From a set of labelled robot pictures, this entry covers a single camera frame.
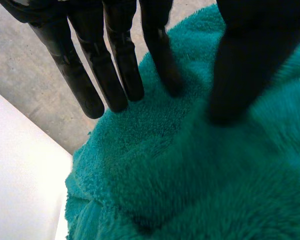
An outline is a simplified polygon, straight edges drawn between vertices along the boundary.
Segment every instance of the white wall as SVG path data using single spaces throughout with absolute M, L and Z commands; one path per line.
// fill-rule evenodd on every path
M 54 240 L 58 225 L 58 239 L 65 239 L 71 163 L 69 153 L 0 96 L 0 240 Z

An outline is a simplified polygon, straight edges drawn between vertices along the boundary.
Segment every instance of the towel fold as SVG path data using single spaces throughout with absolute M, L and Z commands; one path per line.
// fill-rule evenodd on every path
M 205 107 L 224 30 L 212 5 L 169 31 L 180 98 L 145 56 L 145 98 L 73 156 L 68 240 L 300 240 L 300 45 L 246 120 L 218 128 Z

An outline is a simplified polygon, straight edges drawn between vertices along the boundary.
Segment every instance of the gray concrete surface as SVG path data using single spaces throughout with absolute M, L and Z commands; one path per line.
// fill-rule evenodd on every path
M 174 0 L 168 28 L 214 2 Z M 139 9 L 138 6 L 131 34 L 140 62 L 147 47 L 142 36 Z M 75 48 L 94 81 L 71 30 Z M 83 114 L 46 47 L 28 25 L 16 21 L 1 5 L 0 94 L 71 154 L 88 139 L 88 132 L 97 122 Z

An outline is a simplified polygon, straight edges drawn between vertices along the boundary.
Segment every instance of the terry cloth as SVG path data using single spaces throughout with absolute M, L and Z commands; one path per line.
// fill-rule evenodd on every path
M 300 45 L 246 120 L 219 128 L 205 108 L 224 30 L 212 5 L 169 31 L 181 98 L 145 56 L 144 99 L 73 156 L 68 240 L 300 240 Z

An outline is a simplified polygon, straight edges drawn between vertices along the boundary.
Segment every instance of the teal towel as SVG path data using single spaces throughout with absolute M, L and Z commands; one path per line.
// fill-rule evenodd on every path
M 218 128 L 205 106 L 224 29 L 212 5 L 169 31 L 184 97 L 145 56 L 144 100 L 74 154 L 68 240 L 300 240 L 300 45 L 245 121 Z

